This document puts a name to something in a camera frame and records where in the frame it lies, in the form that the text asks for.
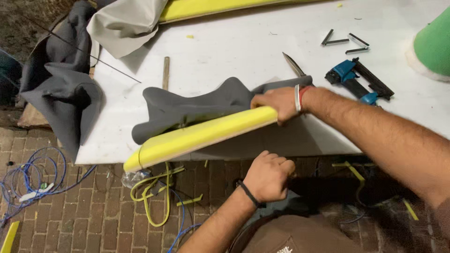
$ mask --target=brown shirt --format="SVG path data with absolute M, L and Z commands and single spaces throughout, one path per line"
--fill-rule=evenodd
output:
M 450 240 L 450 199 L 435 211 Z M 362 252 L 338 229 L 314 218 L 294 215 L 265 217 L 241 231 L 229 253 Z

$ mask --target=blue cable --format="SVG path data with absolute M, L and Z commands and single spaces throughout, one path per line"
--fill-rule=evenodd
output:
M 59 181 L 59 183 L 57 184 L 56 180 L 58 178 L 58 168 L 57 168 L 57 164 L 56 162 L 47 156 L 39 156 L 39 157 L 35 157 L 35 155 L 37 153 L 39 153 L 39 151 L 44 150 L 44 149 L 54 149 L 56 151 L 58 151 L 58 153 L 61 155 L 61 157 L 63 158 L 63 175 L 61 177 L 61 180 Z M 34 162 L 36 160 L 39 159 L 48 159 L 52 162 L 54 170 L 55 170 L 55 178 L 53 181 L 54 186 L 47 192 L 39 192 L 39 188 L 41 186 L 41 173 L 39 171 L 39 168 L 34 164 Z M 55 147 L 45 147 L 45 148 L 41 148 L 38 149 L 36 152 L 34 152 L 31 157 L 28 159 L 28 161 L 26 163 L 20 164 L 17 168 L 8 171 L 5 176 L 3 177 L 3 180 L 0 181 L 0 188 L 1 188 L 1 194 L 3 196 L 3 199 L 8 203 L 8 207 L 6 208 L 6 212 L 4 215 L 2 215 L 2 217 L 0 217 L 0 227 L 3 227 L 3 225 L 12 217 L 14 217 L 16 214 L 18 214 L 23 208 L 31 205 L 35 200 L 39 200 L 43 197 L 45 197 L 46 195 L 51 195 L 51 194 L 58 194 L 58 193 L 62 193 L 65 192 L 73 187 L 75 187 L 76 185 L 78 185 L 83 179 L 85 179 L 95 168 L 97 167 L 97 165 L 93 165 L 89 168 L 88 171 L 86 171 L 86 173 L 81 177 L 80 180 L 78 180 L 75 184 L 66 187 L 65 189 L 62 190 L 58 190 L 58 188 L 61 186 L 61 184 L 63 183 L 64 177 L 66 176 L 66 171 L 67 171 L 67 165 L 66 165 L 66 158 L 64 157 L 64 154 L 57 148 Z M 31 170 L 34 170 L 37 172 L 37 178 L 38 178 L 38 188 L 34 189 L 31 185 L 31 180 L 30 180 L 30 176 L 29 176 L 29 172 Z M 27 189 L 27 193 L 31 193 L 31 192 L 35 192 L 36 195 L 29 200 L 25 200 L 23 202 L 21 202 L 20 204 L 14 204 L 14 198 L 21 198 L 22 195 L 20 195 L 17 191 L 16 191 L 16 187 L 17 187 L 17 179 L 20 175 L 20 173 L 23 174 L 23 183 L 25 184 L 25 188 Z
M 189 230 L 191 230 L 191 229 L 193 229 L 193 228 L 195 228 L 195 227 L 201 226 L 201 223 L 199 223 L 199 224 L 195 224 L 195 225 L 189 226 L 189 227 L 186 228 L 185 230 L 181 231 L 181 229 L 183 228 L 183 225 L 184 225 L 184 223 L 185 223 L 185 204 L 183 204 L 183 201 L 181 200 L 180 196 L 179 196 L 174 190 L 172 190 L 172 189 L 170 189 L 170 190 L 176 195 L 176 197 L 177 197 L 177 198 L 180 200 L 180 202 L 181 202 L 181 206 L 183 207 L 183 219 L 182 219 L 182 221 L 181 221 L 181 226 L 180 226 L 180 230 L 178 231 L 178 235 L 176 236 L 174 242 L 172 243 L 172 246 L 170 246 L 170 248 L 169 248 L 169 250 L 167 251 L 167 253 L 171 253 L 171 252 L 172 252 L 172 249 L 173 249 L 173 247 L 175 246 L 175 244 L 176 244 L 176 242 L 178 241 L 178 239 L 180 238 L 180 236 L 186 234 L 186 232 L 188 232 Z

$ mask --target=forearm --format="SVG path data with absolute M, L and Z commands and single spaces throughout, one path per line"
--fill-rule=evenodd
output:
M 447 139 L 381 108 L 346 99 L 324 88 L 308 90 L 303 104 L 433 207 L 449 197 Z
M 223 253 L 256 207 L 241 187 L 181 247 L 180 253 Z

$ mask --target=white table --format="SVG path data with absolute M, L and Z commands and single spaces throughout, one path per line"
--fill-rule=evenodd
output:
M 101 50 L 102 61 L 142 83 L 97 64 L 94 79 L 104 92 L 104 104 L 76 163 L 122 163 L 139 148 L 131 129 L 148 120 L 142 90 L 162 86 L 165 56 L 171 58 L 169 91 L 187 97 L 210 92 L 228 77 L 239 78 L 249 89 L 270 80 L 295 78 L 282 51 L 314 78 L 316 86 L 352 97 L 343 87 L 331 86 L 324 76 L 343 60 L 359 56 L 395 92 L 391 102 L 381 99 L 379 105 L 450 138 L 450 85 L 415 73 L 405 59 L 415 34 L 450 0 L 343 0 L 340 8 L 338 3 L 246 9 L 168 24 L 122 59 Z M 357 48 L 355 43 L 320 46 L 331 28 L 333 40 L 351 32 L 368 42 L 370 51 L 347 56 L 345 51 Z M 288 128 L 268 126 L 179 159 L 250 158 L 264 149 L 286 156 L 360 152 L 340 133 L 308 116 Z

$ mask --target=silver bangle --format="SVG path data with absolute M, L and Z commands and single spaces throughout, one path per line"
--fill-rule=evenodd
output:
M 300 110 L 302 109 L 300 106 L 300 98 L 298 97 L 298 89 L 299 89 L 300 85 L 297 84 L 295 85 L 295 109 L 297 110 L 297 112 L 300 112 Z

